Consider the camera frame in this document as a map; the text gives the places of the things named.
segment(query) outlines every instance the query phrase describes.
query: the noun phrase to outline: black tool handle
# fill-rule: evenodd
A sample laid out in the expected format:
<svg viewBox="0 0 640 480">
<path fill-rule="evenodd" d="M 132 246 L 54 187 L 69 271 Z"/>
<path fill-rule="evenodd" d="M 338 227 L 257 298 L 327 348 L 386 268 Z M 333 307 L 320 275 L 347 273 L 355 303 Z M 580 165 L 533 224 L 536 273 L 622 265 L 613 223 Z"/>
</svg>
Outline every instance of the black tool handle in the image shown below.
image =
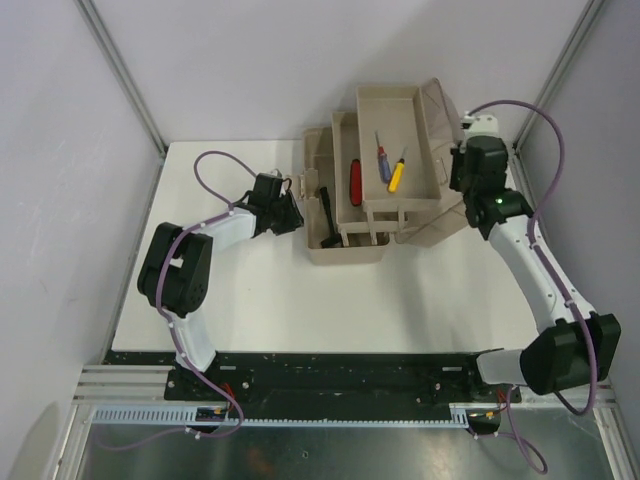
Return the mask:
<svg viewBox="0 0 640 480">
<path fill-rule="evenodd" d="M 329 233 L 333 236 L 336 234 L 336 226 L 333 224 L 333 217 L 331 216 L 331 201 L 329 200 L 329 190 L 327 187 L 320 188 L 320 198 L 322 199 L 322 207 L 324 208 L 324 213 L 329 223 Z"/>
</svg>

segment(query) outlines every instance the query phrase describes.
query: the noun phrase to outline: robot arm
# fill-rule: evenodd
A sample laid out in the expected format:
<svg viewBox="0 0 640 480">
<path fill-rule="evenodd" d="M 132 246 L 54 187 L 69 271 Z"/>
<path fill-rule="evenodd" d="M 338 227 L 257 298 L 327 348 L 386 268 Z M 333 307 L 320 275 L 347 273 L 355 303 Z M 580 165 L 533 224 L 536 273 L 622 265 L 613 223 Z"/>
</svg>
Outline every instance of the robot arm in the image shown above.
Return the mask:
<svg viewBox="0 0 640 480">
<path fill-rule="evenodd" d="M 465 139 L 452 149 L 450 187 L 463 194 L 469 225 L 505 260 L 533 312 L 539 332 L 524 350 L 497 350 L 481 354 L 478 369 L 488 384 L 527 385 L 543 395 L 589 383 L 585 339 L 572 319 L 577 309 L 593 339 L 598 379 L 606 378 L 620 325 L 613 315 L 598 315 L 553 257 L 537 226 L 530 241 L 527 225 L 533 214 L 522 194 L 505 187 L 509 153 L 498 136 L 491 115 L 465 117 Z M 570 305 L 532 246 L 544 253 L 551 270 L 571 292 Z"/>
<path fill-rule="evenodd" d="M 226 218 L 210 225 L 202 224 L 180 243 L 164 280 L 162 305 L 171 317 L 180 345 L 190 362 L 200 371 L 207 370 L 216 355 L 209 338 L 202 311 L 207 295 L 213 253 L 254 238 L 267 230 L 276 235 L 303 225 L 293 195 L 283 189 L 280 177 L 259 174 L 253 190 L 234 204 Z M 138 277 L 138 291 L 149 304 L 156 305 L 156 288 L 169 249 L 182 233 L 171 223 L 159 225 Z M 187 367 L 181 355 L 178 363 Z"/>
</svg>

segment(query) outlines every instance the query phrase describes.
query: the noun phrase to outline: gray wall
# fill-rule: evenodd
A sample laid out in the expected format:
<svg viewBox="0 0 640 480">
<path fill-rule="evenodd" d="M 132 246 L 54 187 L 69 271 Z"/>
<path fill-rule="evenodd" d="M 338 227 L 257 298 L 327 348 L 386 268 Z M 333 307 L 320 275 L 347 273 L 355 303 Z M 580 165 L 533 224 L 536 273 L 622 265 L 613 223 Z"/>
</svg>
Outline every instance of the gray wall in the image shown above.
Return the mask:
<svg viewBox="0 0 640 480">
<path fill-rule="evenodd" d="M 36 479 L 104 341 L 158 160 L 72 1 L 0 9 L 0 478 Z"/>
<path fill-rule="evenodd" d="M 551 247 L 572 280 L 623 328 L 611 373 L 640 451 L 640 2 L 612 0 L 550 107 L 567 142 L 567 167 L 544 214 Z M 539 123 L 523 150 L 537 198 L 557 146 Z"/>
<path fill-rule="evenodd" d="M 587 0 L 96 0 L 168 141 L 300 138 L 359 83 L 534 100 Z M 524 112 L 505 113 L 507 136 Z"/>
</svg>

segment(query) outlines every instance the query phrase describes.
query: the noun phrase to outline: screwdriver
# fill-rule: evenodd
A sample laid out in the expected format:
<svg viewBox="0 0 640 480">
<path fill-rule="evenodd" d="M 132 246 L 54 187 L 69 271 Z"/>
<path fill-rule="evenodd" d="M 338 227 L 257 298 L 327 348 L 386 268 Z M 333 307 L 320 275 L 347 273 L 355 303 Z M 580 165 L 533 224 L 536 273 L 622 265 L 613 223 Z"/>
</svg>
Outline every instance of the screwdriver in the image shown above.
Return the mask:
<svg viewBox="0 0 640 480">
<path fill-rule="evenodd" d="M 404 147 L 402 150 L 402 155 L 400 155 L 400 160 L 396 162 L 396 166 L 393 169 L 393 176 L 391 177 L 391 181 L 389 182 L 389 193 L 396 193 L 398 189 L 398 185 L 400 185 L 400 179 L 402 178 L 402 173 L 404 172 L 404 157 L 407 154 L 407 147 Z"/>
<path fill-rule="evenodd" d="M 391 181 L 391 169 L 389 168 L 389 160 L 387 160 L 387 154 L 384 151 L 384 147 L 380 145 L 380 138 L 378 137 L 378 131 L 376 130 L 376 145 L 378 145 L 378 170 L 380 171 L 380 180 L 382 183 L 389 183 Z"/>
</svg>

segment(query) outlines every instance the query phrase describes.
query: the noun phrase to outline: purple cable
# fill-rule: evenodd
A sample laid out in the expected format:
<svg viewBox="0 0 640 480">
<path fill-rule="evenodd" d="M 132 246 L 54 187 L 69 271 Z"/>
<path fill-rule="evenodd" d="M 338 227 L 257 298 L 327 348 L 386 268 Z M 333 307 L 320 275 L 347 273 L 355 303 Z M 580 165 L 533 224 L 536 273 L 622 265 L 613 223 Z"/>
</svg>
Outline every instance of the purple cable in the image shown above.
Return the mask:
<svg viewBox="0 0 640 480">
<path fill-rule="evenodd" d="M 93 436 L 93 441 L 98 447 L 102 448 L 103 450 L 107 450 L 109 452 L 126 452 L 128 450 L 134 450 L 138 447 L 142 447 L 147 443 L 151 443 L 160 437 L 164 437 L 165 435 L 170 435 L 172 433 L 178 433 L 178 432 L 184 432 L 184 431 L 185 431 L 185 427 L 169 428 L 167 430 L 158 432 L 155 435 L 151 435 L 150 437 L 147 437 L 144 440 L 140 440 L 138 442 L 130 443 L 129 445 L 123 445 L 120 447 L 112 447 L 110 445 L 105 445 L 97 434 Z"/>
<path fill-rule="evenodd" d="M 173 255 L 175 254 L 176 250 L 178 249 L 178 246 L 180 245 L 180 243 L 182 242 L 182 240 L 184 240 L 184 238 L 189 235 L 190 233 L 199 230 L 200 228 L 202 228 L 202 224 L 204 224 L 205 226 L 207 225 L 211 225 L 213 223 L 219 222 L 220 220 L 227 218 L 229 216 L 229 212 L 224 212 L 220 215 L 217 215 L 215 217 L 209 218 L 207 220 L 204 220 L 203 222 L 197 223 L 189 228 L 186 228 L 182 231 L 182 233 L 180 233 L 176 239 L 173 241 L 173 243 L 171 244 L 171 247 L 169 248 L 169 251 L 167 252 L 167 256 L 164 260 L 164 263 L 162 264 L 162 268 L 160 269 L 160 276 L 158 278 L 158 286 L 156 287 L 156 310 L 158 310 L 158 313 L 160 313 L 160 315 L 162 315 L 165 320 L 167 320 L 167 322 L 169 324 L 173 324 L 173 319 L 169 316 L 169 314 L 167 312 L 164 311 L 164 309 L 162 308 L 162 303 L 161 303 L 161 299 L 162 299 L 162 290 L 164 288 L 164 282 L 167 278 L 167 272 L 169 271 L 169 266 L 171 265 L 171 259 L 173 258 Z M 173 343 L 176 347 L 176 351 L 178 352 L 179 355 L 182 355 L 183 353 L 185 353 L 184 348 L 182 347 L 182 345 L 180 344 L 180 340 L 178 339 L 178 336 L 176 334 L 175 328 L 170 327 L 169 331 L 171 332 L 171 339 L 173 340 Z M 194 375 L 196 377 L 198 377 L 200 379 L 200 381 L 202 381 L 205 385 L 207 385 L 209 388 L 211 388 L 213 391 L 215 391 L 216 393 L 219 393 L 220 395 L 222 395 L 228 402 L 230 402 L 236 409 L 236 411 L 238 412 L 238 423 L 231 428 L 230 430 L 226 430 L 224 432 L 215 432 L 215 433 L 205 433 L 205 432 L 200 432 L 197 430 L 192 430 L 195 432 L 195 435 L 199 437 L 203 437 L 203 438 L 223 438 L 223 437 L 228 437 L 229 435 L 235 433 L 241 426 L 242 423 L 244 422 L 244 411 L 242 410 L 242 407 L 240 406 L 240 404 L 237 402 L 237 400 L 235 398 L 233 398 L 233 396 L 229 395 L 229 393 L 227 393 L 226 391 L 224 391 L 222 388 L 218 387 L 215 383 L 213 383 L 211 380 L 209 380 L 207 377 L 205 377 L 202 372 L 200 372 L 196 366 L 191 362 L 191 360 L 189 360 L 188 356 L 184 356 L 182 357 L 182 360 L 184 361 L 184 363 L 187 365 L 187 367 L 189 367 L 189 369 L 194 373 Z M 150 442 L 153 442 L 154 440 L 160 438 L 160 437 L 164 437 L 165 435 L 170 435 L 173 433 L 178 433 L 178 432 L 189 432 L 189 430 L 187 430 L 188 427 L 176 427 L 176 428 L 169 428 L 167 430 L 163 430 L 161 432 L 156 433 L 155 435 L 151 435 L 150 437 L 145 438 L 144 440 L 140 440 L 138 442 L 134 442 L 131 443 L 129 445 L 122 445 L 122 446 L 118 446 L 118 447 L 112 447 L 109 445 L 105 445 L 97 436 L 95 437 L 95 442 L 96 445 L 98 445 L 100 448 L 102 448 L 103 450 L 107 450 L 110 452 L 126 452 L 128 450 L 133 450 L 136 449 L 138 447 L 142 447 Z"/>
<path fill-rule="evenodd" d="M 203 152 L 200 155 L 198 155 L 198 158 L 196 158 L 196 161 L 193 162 L 193 173 L 196 176 L 196 180 L 198 181 L 200 186 L 202 188 L 204 188 L 207 192 L 209 192 L 211 195 L 213 195 L 214 197 L 216 197 L 219 200 L 222 200 L 228 206 L 231 206 L 232 205 L 231 200 L 229 200 L 228 198 L 224 197 L 223 195 L 220 195 L 215 190 L 211 189 L 206 183 L 204 183 L 204 180 L 202 180 L 202 177 L 200 176 L 200 172 L 198 171 L 198 164 L 207 155 L 222 155 L 223 157 L 230 158 L 231 160 L 236 162 L 238 165 L 240 165 L 242 168 L 244 168 L 247 172 L 249 172 L 254 178 L 256 177 L 256 173 L 253 170 L 251 170 L 251 168 L 246 163 L 244 163 L 242 160 L 240 160 L 238 157 L 236 157 L 234 155 L 231 155 L 230 153 L 223 152 L 221 150 L 208 150 L 208 151 Z"/>
<path fill-rule="evenodd" d="M 206 157 L 207 155 L 222 155 L 223 157 L 227 157 L 230 158 L 231 160 L 234 160 L 236 163 L 238 163 L 242 168 L 244 168 L 247 172 L 249 172 L 253 177 L 256 177 L 256 173 L 246 164 L 244 163 L 242 160 L 240 160 L 239 158 L 235 157 L 234 155 L 231 155 L 230 153 L 227 152 L 223 152 L 223 151 L 219 151 L 219 150 L 209 150 L 206 152 L 201 153 L 198 158 L 196 158 L 195 162 L 193 162 L 193 173 L 195 174 L 196 180 L 198 181 L 198 183 L 202 186 L 202 188 L 204 188 L 207 192 L 209 192 L 210 194 L 212 194 L 214 197 L 218 198 L 219 200 L 222 200 L 223 202 L 225 202 L 227 204 L 228 207 L 231 207 L 233 205 L 233 203 L 227 199 L 226 197 L 224 197 L 223 195 L 219 194 L 218 192 L 216 192 L 215 190 L 209 188 L 209 186 L 204 183 L 204 181 L 202 180 L 202 177 L 200 176 L 200 172 L 198 171 L 198 164 L 200 163 L 200 161 Z M 167 272 L 169 271 L 169 266 L 171 264 L 171 259 L 173 258 L 173 255 L 175 254 L 176 250 L 178 249 L 178 246 L 180 245 L 180 243 L 182 242 L 182 240 L 184 240 L 184 238 L 200 229 L 204 226 L 207 225 L 211 225 L 213 223 L 216 223 L 224 218 L 227 218 L 230 215 L 229 212 L 225 212 L 222 213 L 220 215 L 217 215 L 215 217 L 209 218 L 207 220 L 204 220 L 202 222 L 199 222 L 189 228 L 186 228 L 185 230 L 182 231 L 182 233 L 180 233 L 176 239 L 173 241 L 173 243 L 171 244 L 171 247 L 169 248 L 169 251 L 167 253 L 167 256 L 165 257 L 164 263 L 162 264 L 162 268 L 160 270 L 160 276 L 158 278 L 158 286 L 156 287 L 156 310 L 158 310 L 158 313 L 160 313 L 160 315 L 162 315 L 164 317 L 165 320 L 167 320 L 168 324 L 173 324 L 173 320 L 172 318 L 169 316 L 169 314 L 167 312 L 164 311 L 164 309 L 162 308 L 162 290 L 164 289 L 164 282 L 167 278 Z M 240 404 L 236 401 L 235 398 L 233 398 L 233 396 L 229 395 L 226 391 L 224 391 L 223 389 L 221 389 L 220 387 L 218 387 L 215 383 L 213 383 L 211 380 L 209 380 L 207 377 L 205 377 L 202 372 L 200 372 L 196 366 L 191 362 L 191 360 L 189 360 L 189 357 L 186 355 L 186 352 L 184 351 L 184 348 L 182 347 L 182 345 L 180 344 L 180 339 L 178 338 L 175 328 L 170 327 L 169 331 L 171 332 L 171 339 L 173 340 L 173 343 L 176 347 L 176 351 L 178 352 L 179 355 L 183 355 L 182 360 L 184 361 L 184 363 L 187 365 L 187 367 L 189 367 L 189 369 L 193 372 L 193 374 L 198 377 L 198 379 L 200 379 L 201 382 L 203 382 L 205 385 L 207 385 L 209 388 L 211 388 L 213 391 L 215 391 L 216 393 L 219 393 L 220 395 L 222 395 L 227 401 L 229 401 L 236 409 L 236 411 L 238 412 L 238 423 L 230 430 L 224 431 L 224 432 L 220 432 L 220 433 L 204 433 L 204 432 L 200 432 L 200 431 L 196 431 L 196 436 L 199 437 L 204 437 L 204 438 L 223 438 L 223 437 L 228 437 L 229 435 L 235 433 L 242 425 L 242 423 L 244 422 L 244 411 L 242 410 L 242 407 L 240 406 Z M 128 450 L 133 450 L 135 448 L 138 447 L 142 447 L 144 445 L 146 445 L 147 443 L 150 443 L 160 437 L 164 437 L 165 435 L 169 435 L 172 433 L 178 433 L 178 432 L 188 432 L 188 430 L 186 430 L 187 427 L 177 427 L 177 428 L 169 428 L 167 430 L 163 430 L 162 432 L 158 432 L 155 435 L 152 435 L 148 438 L 145 438 L 144 440 L 140 440 L 139 442 L 135 442 L 132 443 L 130 445 L 123 445 L 123 446 L 119 446 L 119 447 L 111 447 L 109 445 L 105 445 L 104 443 L 102 443 L 100 441 L 99 438 L 95 438 L 95 442 L 96 445 L 98 445 L 100 448 L 104 449 L 104 450 L 108 450 L 110 452 L 125 452 Z"/>
<path fill-rule="evenodd" d="M 535 241 L 535 228 L 536 228 L 536 224 L 540 220 L 540 214 L 542 213 L 542 209 L 547 204 L 547 202 L 549 201 L 549 198 L 551 198 L 551 195 L 553 195 L 556 188 L 558 187 L 558 183 L 560 182 L 560 176 L 562 175 L 562 172 L 564 170 L 564 164 L 565 164 L 564 137 L 562 135 L 562 132 L 560 131 L 560 127 L 558 126 L 558 124 L 547 112 L 545 112 L 541 108 L 531 103 L 521 102 L 519 100 L 495 100 L 493 102 L 485 103 L 484 105 L 481 105 L 478 108 L 473 109 L 471 112 L 469 112 L 469 115 L 473 115 L 479 112 L 480 110 L 485 110 L 495 105 L 515 105 L 517 107 L 527 108 L 537 113 L 542 118 L 544 118 L 547 121 L 547 123 L 549 123 L 549 125 L 551 125 L 551 128 L 553 129 L 554 133 L 556 134 L 556 137 L 558 138 L 558 146 L 560 147 L 558 169 L 556 170 L 556 174 L 553 177 L 553 181 L 551 182 L 551 185 L 549 185 L 549 189 L 546 191 L 546 193 L 542 197 L 542 200 L 538 204 L 538 207 L 533 213 L 533 216 L 529 219 L 529 222 L 527 223 L 527 237 L 529 237 L 530 247 L 536 253 L 538 258 L 540 259 L 540 262 L 544 265 L 544 268 L 549 274 L 549 276 L 551 277 L 551 279 L 553 280 L 553 283 L 555 283 L 556 286 L 558 287 L 558 290 L 560 290 L 560 294 L 562 295 L 562 298 L 565 301 L 565 305 L 568 305 L 569 310 L 573 315 L 573 318 L 580 325 L 580 330 L 582 331 L 582 335 L 584 337 L 585 344 L 587 347 L 587 357 L 589 359 L 589 396 L 587 397 L 587 404 L 582 410 L 579 410 L 575 408 L 573 405 L 571 405 L 567 401 L 567 399 L 565 399 L 562 396 L 561 393 L 555 392 L 555 395 L 558 397 L 560 402 L 562 402 L 562 404 L 565 407 L 567 407 L 567 409 L 574 415 L 586 415 L 589 412 L 591 412 L 591 410 L 593 409 L 593 405 L 595 404 L 595 401 L 596 401 L 596 392 L 598 388 L 598 366 L 597 366 L 596 352 L 593 346 L 593 338 L 591 337 L 591 333 L 589 332 L 589 327 L 587 326 L 587 322 L 585 321 L 584 318 L 582 318 L 582 314 L 580 313 L 580 310 L 578 309 L 578 307 L 576 306 L 575 302 L 571 297 L 571 293 L 569 292 L 569 289 L 566 287 L 566 285 L 560 278 L 560 275 L 558 274 L 556 269 L 553 268 L 553 265 L 551 264 L 551 262 L 549 261 L 545 253 L 542 251 L 542 248 L 540 248 L 540 246 L 537 245 Z"/>
<path fill-rule="evenodd" d="M 495 434 L 488 433 L 484 435 L 479 435 L 476 432 L 474 432 L 471 427 L 469 427 L 467 431 L 471 435 L 473 435 L 474 438 L 502 437 L 502 438 L 510 438 L 511 440 L 514 440 L 518 444 L 518 449 L 520 450 L 520 453 L 522 453 L 522 456 L 524 457 L 524 459 L 527 461 L 527 464 L 529 464 L 529 466 L 533 470 L 535 470 L 536 473 L 540 475 L 546 475 L 547 473 L 549 473 L 549 467 L 547 465 L 547 461 L 542 456 L 542 453 L 540 453 L 540 450 L 538 450 L 529 440 L 522 438 L 515 429 L 515 424 L 513 423 L 513 417 L 511 412 L 511 392 L 513 391 L 514 388 L 515 386 L 512 386 L 511 388 L 509 388 L 509 391 L 507 392 L 507 416 L 509 417 L 509 423 L 511 423 L 511 428 L 513 430 L 512 433 L 496 432 Z M 538 459 L 540 460 L 540 463 L 542 464 L 542 467 L 538 467 L 535 464 L 535 462 L 531 458 L 531 455 L 529 454 L 527 449 L 531 450 L 536 455 L 536 457 L 538 457 Z"/>
<path fill-rule="evenodd" d="M 162 290 L 164 288 L 164 282 L 167 278 L 167 272 L 169 271 L 169 266 L 171 264 L 171 259 L 173 258 L 173 255 L 176 253 L 176 250 L 178 249 L 178 246 L 180 245 L 180 242 L 182 242 L 182 240 L 184 240 L 184 238 L 189 235 L 190 233 L 199 230 L 200 228 L 207 225 L 211 225 L 213 223 L 219 222 L 220 220 L 223 220 L 225 218 L 227 218 L 229 216 L 229 212 L 224 212 L 220 215 L 217 215 L 215 217 L 209 218 L 207 220 L 204 220 L 203 222 L 197 223 L 189 228 L 184 229 L 177 237 L 176 239 L 173 241 L 173 243 L 171 244 L 171 247 L 169 248 L 169 251 L 167 252 L 167 256 L 164 259 L 164 263 L 162 264 L 162 268 L 160 269 L 160 276 L 158 278 L 158 286 L 156 287 L 156 310 L 158 310 L 158 313 L 160 315 L 162 315 L 167 322 L 172 325 L 173 324 L 173 320 L 172 318 L 169 316 L 169 314 L 167 312 L 164 311 L 164 309 L 162 308 Z M 230 430 L 227 430 L 225 432 L 221 432 L 221 433 L 200 433 L 201 437 L 205 437 L 205 438 L 222 438 L 222 437 L 228 437 L 229 435 L 235 433 L 240 426 L 242 425 L 242 422 L 244 422 L 244 412 L 242 411 L 242 407 L 240 406 L 240 404 L 236 401 L 235 398 L 233 398 L 231 395 L 229 395 L 229 393 L 227 393 L 226 391 L 224 391 L 222 388 L 218 387 L 215 383 L 213 383 L 211 380 L 209 380 L 207 377 L 205 377 L 202 372 L 200 372 L 196 366 L 191 363 L 191 360 L 189 360 L 189 357 L 186 355 L 186 352 L 184 351 L 184 348 L 182 347 L 182 345 L 180 344 L 180 340 L 178 339 L 178 335 L 175 331 L 175 328 L 173 328 L 173 326 L 169 327 L 169 331 L 171 332 L 171 338 L 173 340 L 173 343 L 175 344 L 176 347 L 176 351 L 178 352 L 178 355 L 180 355 L 182 357 L 182 360 L 184 361 L 184 363 L 189 367 L 189 369 L 193 372 L 193 374 L 198 377 L 198 379 L 204 383 L 205 385 L 207 385 L 209 388 L 211 388 L 211 390 L 215 391 L 216 393 L 219 393 L 220 395 L 222 395 L 227 401 L 229 401 L 237 410 L 238 412 L 238 423 Z"/>
</svg>

